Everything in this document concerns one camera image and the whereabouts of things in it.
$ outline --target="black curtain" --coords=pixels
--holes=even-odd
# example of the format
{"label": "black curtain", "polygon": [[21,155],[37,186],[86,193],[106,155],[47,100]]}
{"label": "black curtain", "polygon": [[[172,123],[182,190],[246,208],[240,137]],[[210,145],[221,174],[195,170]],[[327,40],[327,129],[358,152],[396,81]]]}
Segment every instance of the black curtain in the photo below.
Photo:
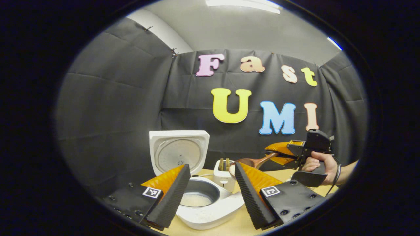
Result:
{"label": "black curtain", "polygon": [[[200,55],[225,55],[213,76],[196,77]],[[241,71],[241,58],[255,56],[262,73]],[[282,65],[295,69],[297,83],[287,82]],[[300,69],[315,73],[310,86]],[[222,123],[213,115],[215,88],[231,90],[228,111],[239,108],[237,89],[252,92],[247,118]],[[296,105],[292,135],[259,134],[262,101],[279,112]],[[333,151],[343,163],[360,156],[368,123],[360,78],[344,53],[316,66],[297,58],[253,50],[206,50],[173,56],[171,49],[144,27],[125,18],[98,35],[79,54],[66,74],[59,95],[57,137],[75,177],[96,196],[105,196],[128,182],[152,177],[149,131],[206,130],[210,134],[204,168],[220,158],[261,158],[274,142],[306,139],[304,104],[317,104],[320,130],[334,135]],[[261,170],[283,166],[267,162]]]}

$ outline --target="blue letter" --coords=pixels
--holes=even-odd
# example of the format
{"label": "blue letter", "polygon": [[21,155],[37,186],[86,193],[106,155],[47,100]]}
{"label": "blue letter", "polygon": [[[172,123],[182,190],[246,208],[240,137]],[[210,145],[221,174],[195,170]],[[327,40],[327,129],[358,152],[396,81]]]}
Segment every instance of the blue letter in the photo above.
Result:
{"label": "blue letter", "polygon": [[270,128],[270,122],[273,124],[274,132],[276,134],[278,134],[282,126],[282,134],[294,134],[293,114],[294,109],[296,108],[295,104],[284,104],[280,114],[273,102],[263,101],[260,103],[260,106],[264,109],[263,127],[260,129],[260,134],[271,134],[273,132]]}

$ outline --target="wooden table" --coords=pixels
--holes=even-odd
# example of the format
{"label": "wooden table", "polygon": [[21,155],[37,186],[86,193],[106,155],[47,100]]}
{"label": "wooden table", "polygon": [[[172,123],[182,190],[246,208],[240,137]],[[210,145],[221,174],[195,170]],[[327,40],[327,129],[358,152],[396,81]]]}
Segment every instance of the wooden table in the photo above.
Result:
{"label": "wooden table", "polygon": [[[295,170],[277,170],[277,171],[267,171],[265,173],[273,176],[274,178],[286,182],[287,179],[291,178]],[[211,174],[213,170],[201,170],[197,175]],[[206,178],[212,180],[213,176],[205,176]],[[325,196],[328,190],[331,188],[331,185],[319,186],[318,188],[312,188],[314,192],[319,195]],[[338,187],[334,186],[331,190],[331,193],[337,191]],[[239,185],[236,182],[233,193],[239,192]],[[171,225],[168,229],[163,231],[164,234],[169,236],[222,236],[222,235],[238,235],[238,236],[251,236],[262,233],[261,229],[256,230],[252,224],[251,218],[247,212],[245,204],[238,210],[235,217],[217,227],[208,229],[208,230],[194,230],[188,227],[178,216],[175,216],[172,220]]]}

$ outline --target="wooden spoon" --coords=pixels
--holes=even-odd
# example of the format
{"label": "wooden spoon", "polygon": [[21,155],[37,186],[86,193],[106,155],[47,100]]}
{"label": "wooden spoon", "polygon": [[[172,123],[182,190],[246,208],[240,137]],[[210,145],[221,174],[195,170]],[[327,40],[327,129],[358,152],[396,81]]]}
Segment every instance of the wooden spoon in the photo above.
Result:
{"label": "wooden spoon", "polygon": [[259,169],[266,161],[268,161],[270,158],[277,156],[278,153],[272,152],[271,154],[261,158],[261,159],[252,159],[252,158],[242,158],[239,160],[236,160],[232,165],[229,167],[229,173],[235,178],[235,164],[236,162],[242,162],[246,165],[252,166],[255,169]]}

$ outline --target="human hand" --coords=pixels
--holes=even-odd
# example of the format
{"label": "human hand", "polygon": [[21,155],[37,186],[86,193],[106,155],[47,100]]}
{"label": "human hand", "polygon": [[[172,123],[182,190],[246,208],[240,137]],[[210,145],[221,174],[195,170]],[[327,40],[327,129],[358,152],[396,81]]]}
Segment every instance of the human hand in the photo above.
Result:
{"label": "human hand", "polygon": [[306,159],[306,163],[302,166],[302,171],[312,172],[320,166],[319,161],[323,161],[325,165],[325,174],[328,175],[321,185],[333,184],[338,168],[337,162],[334,160],[333,156],[319,152],[312,152],[311,156],[312,157]]}

